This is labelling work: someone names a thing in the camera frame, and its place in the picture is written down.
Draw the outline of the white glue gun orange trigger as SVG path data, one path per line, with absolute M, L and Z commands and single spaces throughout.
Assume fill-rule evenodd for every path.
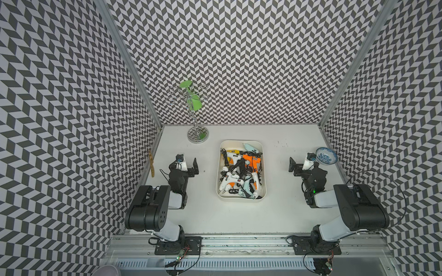
M 252 178 L 253 178 L 253 185 L 254 185 L 253 198 L 257 199 L 260 196 L 260 190 L 261 190 L 258 173 L 253 172 Z

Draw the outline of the small white glue gun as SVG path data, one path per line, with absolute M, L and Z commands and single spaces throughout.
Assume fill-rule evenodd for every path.
M 236 165 L 239 160 L 242 159 L 242 155 L 235 154 L 233 152 L 227 152 L 227 158 L 229 165 Z

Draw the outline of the white glue gun grey handle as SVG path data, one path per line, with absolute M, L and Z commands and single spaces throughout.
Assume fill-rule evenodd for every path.
M 243 187 L 244 183 L 244 180 L 240 179 L 239 175 L 233 175 L 231 172 L 227 172 L 221 180 L 218 192 L 224 194 L 231 189 Z

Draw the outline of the mint green glue gun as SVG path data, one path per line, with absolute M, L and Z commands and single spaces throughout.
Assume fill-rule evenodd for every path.
M 245 151 L 247 151 L 247 152 L 252 152 L 254 154 L 259 154 L 260 153 L 260 151 L 258 149 L 256 149 L 255 147 L 251 146 L 248 143 L 244 143 L 243 146 L 244 146 Z

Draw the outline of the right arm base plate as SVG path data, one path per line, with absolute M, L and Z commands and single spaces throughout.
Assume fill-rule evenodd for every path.
M 290 242 L 294 248 L 295 255 L 341 255 L 342 250 L 339 242 L 323 241 L 321 238 L 306 236 L 291 236 Z

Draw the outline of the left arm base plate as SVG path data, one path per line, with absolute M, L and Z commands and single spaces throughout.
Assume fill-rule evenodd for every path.
M 155 255 L 178 256 L 181 250 L 186 256 L 199 255 L 201 252 L 202 236 L 186 236 L 179 241 L 158 241 L 155 245 Z

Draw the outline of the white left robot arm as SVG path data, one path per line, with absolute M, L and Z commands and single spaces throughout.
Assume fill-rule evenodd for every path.
M 183 244 L 184 229 L 168 220 L 168 211 L 186 207 L 188 181 L 199 174 L 198 162 L 194 159 L 189 167 L 185 156 L 178 154 L 169 170 L 163 175 L 167 185 L 139 187 L 126 212 L 124 224 L 128 230 L 148 232 L 161 242 Z

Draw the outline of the yellow hot glue gun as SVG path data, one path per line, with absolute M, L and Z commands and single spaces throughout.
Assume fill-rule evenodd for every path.
M 238 149 L 227 149 L 226 152 L 230 152 L 232 154 L 237 154 L 237 155 L 241 155 L 242 151 L 238 150 Z

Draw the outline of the cream plastic storage box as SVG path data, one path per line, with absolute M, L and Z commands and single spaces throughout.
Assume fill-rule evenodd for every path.
M 247 152 L 244 149 L 243 144 L 248 143 L 251 146 L 255 147 L 260 151 L 259 154 L 254 154 L 252 152 Z M 254 192 L 254 185 L 253 185 L 253 178 L 252 178 L 252 172 L 248 171 L 245 166 L 245 160 L 242 158 L 237 162 L 236 165 L 229 165 L 228 158 L 227 158 L 227 152 L 226 150 L 240 150 L 242 151 L 242 154 L 246 155 L 254 155 L 256 157 L 261 158 L 261 167 L 260 171 L 257 172 L 259 176 L 259 182 L 260 182 L 260 196 L 257 199 L 254 198 L 243 198 L 240 197 L 238 194 L 238 189 L 231 189 L 228 192 L 221 194 L 218 192 L 219 185 L 221 184 L 222 178 L 226 175 L 227 172 L 232 173 L 233 175 L 239 175 L 240 179 L 243 179 L 244 181 L 248 178 L 251 178 L 250 181 L 250 189 L 252 192 Z M 258 203 L 264 199 L 264 197 L 267 195 L 267 184 L 265 180 L 265 158 L 264 158 L 264 148 L 262 144 L 258 141 L 254 140 L 225 140 L 221 142 L 220 150 L 219 150 L 219 162 L 218 162 L 218 168 L 217 168 L 217 175 L 216 175 L 216 185 L 215 185 L 215 192 L 219 196 L 221 200 L 224 201 L 232 201 L 232 202 L 247 202 L 247 203 Z

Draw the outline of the orange hot glue gun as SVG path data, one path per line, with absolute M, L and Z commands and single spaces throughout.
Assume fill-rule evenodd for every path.
M 243 159 L 245 160 L 246 169 L 252 173 L 257 173 L 260 171 L 261 158 L 254 155 L 243 154 Z

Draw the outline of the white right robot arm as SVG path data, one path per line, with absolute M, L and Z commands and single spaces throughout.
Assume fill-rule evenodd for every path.
M 326 190 L 328 172 L 313 158 L 303 164 L 289 159 L 288 171 L 302 180 L 301 190 L 312 209 L 338 208 L 339 216 L 311 231 L 310 246 L 329 245 L 358 232 L 387 229 L 390 217 L 368 185 L 340 184 Z

